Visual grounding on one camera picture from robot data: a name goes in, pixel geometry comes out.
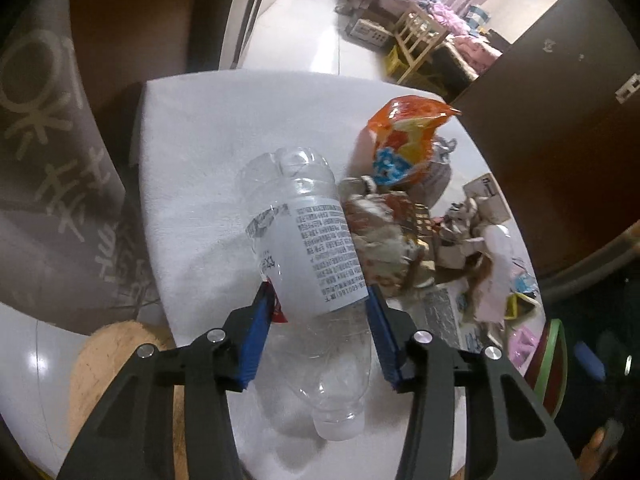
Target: plastic bottle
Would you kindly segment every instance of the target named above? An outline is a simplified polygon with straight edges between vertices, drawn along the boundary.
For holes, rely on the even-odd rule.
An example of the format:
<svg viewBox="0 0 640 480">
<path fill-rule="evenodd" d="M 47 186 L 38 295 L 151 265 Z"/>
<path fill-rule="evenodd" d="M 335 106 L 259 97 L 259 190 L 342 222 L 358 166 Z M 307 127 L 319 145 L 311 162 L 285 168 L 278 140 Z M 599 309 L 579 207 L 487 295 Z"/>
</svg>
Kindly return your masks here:
<svg viewBox="0 0 640 480">
<path fill-rule="evenodd" d="M 238 184 L 260 272 L 281 306 L 266 351 L 311 405 L 318 435 L 352 438 L 364 428 L 371 343 L 367 289 L 334 174 L 311 149 L 281 148 L 249 162 Z"/>
</svg>

